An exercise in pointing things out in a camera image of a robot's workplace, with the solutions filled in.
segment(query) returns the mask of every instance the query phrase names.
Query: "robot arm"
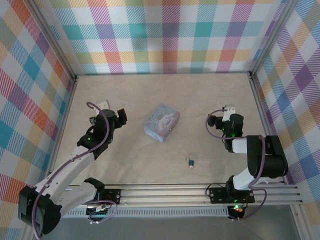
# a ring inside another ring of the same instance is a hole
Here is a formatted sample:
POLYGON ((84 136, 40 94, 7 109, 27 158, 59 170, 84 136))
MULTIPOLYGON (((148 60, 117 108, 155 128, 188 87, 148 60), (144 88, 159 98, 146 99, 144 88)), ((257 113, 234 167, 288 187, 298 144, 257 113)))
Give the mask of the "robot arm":
POLYGON ((101 114, 90 118, 92 126, 77 142, 77 146, 67 159, 67 162, 61 165, 64 167, 61 168, 60 166, 57 168, 51 175, 37 183, 33 188, 25 186, 20 191, 18 217, 30 226, 32 226, 32 210, 36 198, 38 198, 35 216, 38 232, 43 234, 50 233, 64 214, 80 204, 91 200, 105 200, 102 199, 105 196, 105 185, 94 178, 88 178, 77 188, 65 191, 75 177, 108 148, 108 145, 113 140, 114 130, 122 127, 127 122, 124 109, 117 111, 119 117, 110 109, 104 109, 102 112, 108 120, 109 129, 107 129, 107 123, 101 114), (108 137, 101 144, 107 132, 109 132, 108 137), (93 152, 80 156, 94 147, 96 149, 93 152), (48 183, 48 180, 52 176, 54 178, 48 183))

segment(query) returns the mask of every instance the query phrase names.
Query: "beige table surface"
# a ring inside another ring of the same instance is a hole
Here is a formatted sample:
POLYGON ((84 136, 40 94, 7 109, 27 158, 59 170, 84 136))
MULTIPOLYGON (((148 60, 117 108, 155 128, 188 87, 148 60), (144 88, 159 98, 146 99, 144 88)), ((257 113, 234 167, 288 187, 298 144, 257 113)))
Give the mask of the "beige table surface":
POLYGON ((225 104, 235 104, 236 112, 244 116, 244 135, 264 134, 245 73, 80 76, 55 168, 68 159, 90 127, 94 112, 86 102, 104 99, 114 111, 124 108, 128 122, 115 130, 109 148, 74 184, 88 177, 105 184, 224 183, 247 167, 247 155, 229 153, 221 140, 206 132, 207 115, 225 104), (159 103, 180 112, 179 123, 165 142, 144 132, 144 121, 159 103), (186 156, 194 160, 193 169, 186 156))

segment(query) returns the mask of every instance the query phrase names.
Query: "blue tin box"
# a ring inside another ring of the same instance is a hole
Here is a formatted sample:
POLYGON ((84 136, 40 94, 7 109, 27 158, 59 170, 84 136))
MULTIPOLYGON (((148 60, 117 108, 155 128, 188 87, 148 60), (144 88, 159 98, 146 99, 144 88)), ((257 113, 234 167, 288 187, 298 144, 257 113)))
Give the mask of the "blue tin box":
POLYGON ((159 104, 144 122, 144 131, 154 139, 164 142, 179 121, 180 113, 165 104, 159 104))

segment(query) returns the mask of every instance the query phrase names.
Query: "purple cable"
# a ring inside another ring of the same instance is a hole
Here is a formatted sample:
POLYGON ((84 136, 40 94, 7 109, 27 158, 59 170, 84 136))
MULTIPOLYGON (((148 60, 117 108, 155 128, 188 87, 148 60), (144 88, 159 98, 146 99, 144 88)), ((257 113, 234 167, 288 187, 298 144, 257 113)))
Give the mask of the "purple cable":
POLYGON ((40 240, 41 239, 41 236, 42 234, 39 234, 38 233, 38 230, 37 230, 37 223, 36 223, 36 213, 37 213, 37 204, 38 204, 38 201, 42 195, 42 193, 45 191, 45 189, 47 188, 47 186, 52 182, 52 180, 55 178, 55 176, 63 169, 65 168, 65 166, 67 166, 69 163, 75 161, 76 159, 78 158, 81 158, 82 156, 88 154, 88 153, 91 153, 93 152, 94 150, 96 150, 97 148, 101 147, 101 145, 103 145, 105 143, 105 141, 107 140, 108 136, 109 136, 109 132, 110 132, 110 126, 109 126, 109 121, 107 119, 107 116, 105 115, 105 113, 98 107, 96 106, 95 104, 93 104, 92 102, 87 102, 86 105, 91 108, 91 109, 98 109, 99 113, 103 116, 104 120, 105 120, 105 123, 106 123, 106 134, 104 136, 104 139, 95 147, 89 149, 88 151, 85 151, 83 153, 81 153, 80 155, 77 155, 75 156, 74 158, 72 159, 69 159, 68 161, 66 161, 61 167, 58 168, 57 171, 55 171, 49 178, 49 180, 45 183, 45 185, 43 186, 43 188, 39 191, 38 195, 36 196, 35 200, 34 200, 34 204, 33 204, 33 207, 32 207, 32 213, 31 213, 31 222, 32 222, 32 227, 33 227, 33 232, 34 232, 34 235, 35 235, 35 238, 37 240, 40 240))
MULTIPOLYGON (((213 133, 211 133, 211 132, 209 131, 209 129, 208 129, 208 119, 210 118, 210 116, 211 116, 212 114, 214 114, 214 113, 217 113, 217 112, 225 112, 225 111, 226 111, 226 110, 224 110, 224 109, 219 109, 219 110, 213 111, 212 113, 210 113, 210 114, 208 115, 208 117, 207 117, 206 120, 205 120, 205 129, 207 130, 207 132, 208 132, 211 136, 213 136, 213 137, 215 137, 215 138, 217 138, 217 139, 222 139, 222 140, 244 139, 244 138, 246 138, 245 136, 220 137, 220 136, 214 135, 213 133)), ((262 172, 263 172, 263 170, 264 170, 264 165, 265 165, 265 159, 266 159, 266 143, 265 143, 265 138, 264 138, 262 135, 258 135, 258 137, 261 139, 261 142, 262 142, 261 164, 260 164, 260 169, 259 169, 258 175, 257 175, 256 178, 255 178, 252 182, 250 182, 249 185, 248 185, 248 188, 249 188, 249 189, 251 189, 252 186, 255 185, 255 184, 258 182, 258 180, 259 180, 259 178, 261 177, 261 174, 262 174, 262 172)), ((263 189, 263 188, 254 188, 254 190, 255 190, 255 191, 264 191, 264 199, 263 199, 263 201, 261 202, 261 204, 259 205, 259 207, 258 207, 255 211, 249 213, 246 217, 243 217, 242 220, 245 220, 245 219, 253 216, 254 214, 256 214, 256 213, 261 209, 261 207, 265 204, 265 201, 266 201, 266 199, 267 199, 267 191, 266 191, 265 189, 263 189)))
POLYGON ((109 218, 111 218, 113 215, 116 214, 116 211, 117 211, 117 209, 118 209, 118 205, 117 205, 114 201, 111 201, 111 200, 87 201, 87 202, 85 202, 84 204, 98 204, 98 203, 109 203, 109 204, 115 205, 115 210, 113 211, 113 213, 111 213, 110 216, 105 217, 105 218, 102 219, 101 221, 93 221, 93 220, 91 219, 91 214, 89 215, 89 221, 90 221, 91 223, 101 224, 101 223, 107 221, 109 218))

